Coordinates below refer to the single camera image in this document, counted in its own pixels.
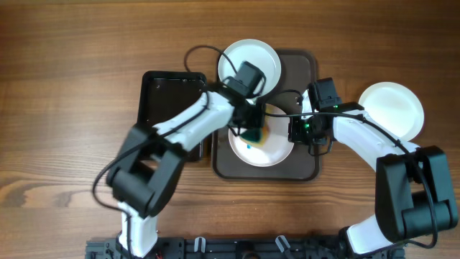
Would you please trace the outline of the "teal yellow sponge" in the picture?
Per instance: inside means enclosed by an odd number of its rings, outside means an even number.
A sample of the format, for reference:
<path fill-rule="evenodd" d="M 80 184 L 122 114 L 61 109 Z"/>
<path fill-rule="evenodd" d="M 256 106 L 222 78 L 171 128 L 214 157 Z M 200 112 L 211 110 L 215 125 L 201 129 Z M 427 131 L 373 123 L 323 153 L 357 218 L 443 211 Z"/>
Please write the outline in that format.
<path fill-rule="evenodd" d="M 248 129 L 240 134 L 240 139 L 248 145 L 261 147 L 270 135 L 270 128 L 266 124 L 260 128 Z"/>

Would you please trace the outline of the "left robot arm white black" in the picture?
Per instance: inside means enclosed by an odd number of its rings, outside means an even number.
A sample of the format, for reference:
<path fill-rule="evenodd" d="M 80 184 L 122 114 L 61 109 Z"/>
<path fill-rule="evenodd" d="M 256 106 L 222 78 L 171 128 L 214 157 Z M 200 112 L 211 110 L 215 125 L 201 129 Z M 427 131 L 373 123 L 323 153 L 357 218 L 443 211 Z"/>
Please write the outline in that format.
<path fill-rule="evenodd" d="M 123 214 L 119 250 L 126 258 L 144 258 L 156 245 L 157 216 L 175 192 L 189 152 L 212 132 L 230 126 L 258 129 L 265 74 L 243 62 L 234 76 L 219 81 L 175 117 L 152 127 L 137 123 L 117 157 L 106 166 L 106 183 Z"/>

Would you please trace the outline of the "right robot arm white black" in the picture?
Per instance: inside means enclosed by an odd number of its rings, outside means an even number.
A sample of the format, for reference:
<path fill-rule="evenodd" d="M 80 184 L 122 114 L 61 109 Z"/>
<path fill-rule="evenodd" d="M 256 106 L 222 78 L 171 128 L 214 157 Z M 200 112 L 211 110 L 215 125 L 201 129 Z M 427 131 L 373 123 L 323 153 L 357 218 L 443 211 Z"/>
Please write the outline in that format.
<path fill-rule="evenodd" d="M 309 83 L 300 98 L 302 112 L 290 115 L 288 139 L 308 147 L 340 142 L 376 173 L 374 214 L 344 228 L 345 254 L 363 258 L 417 237 L 457 226 L 459 213 L 446 154 L 437 146 L 401 140 L 373 120 L 365 108 L 344 103 L 332 78 Z"/>

